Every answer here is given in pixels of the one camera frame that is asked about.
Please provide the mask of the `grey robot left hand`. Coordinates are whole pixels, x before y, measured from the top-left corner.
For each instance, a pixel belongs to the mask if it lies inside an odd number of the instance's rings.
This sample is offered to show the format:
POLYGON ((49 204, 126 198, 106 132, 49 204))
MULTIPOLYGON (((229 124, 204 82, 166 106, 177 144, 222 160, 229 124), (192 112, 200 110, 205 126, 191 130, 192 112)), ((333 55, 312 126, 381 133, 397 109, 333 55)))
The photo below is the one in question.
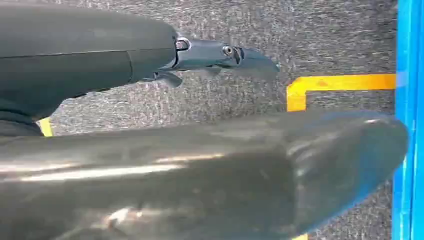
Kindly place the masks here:
POLYGON ((45 137, 67 99, 175 72, 256 72, 259 52, 142 16, 0 4, 3 240, 288 240, 362 201, 404 160, 408 130, 370 111, 301 111, 45 137))

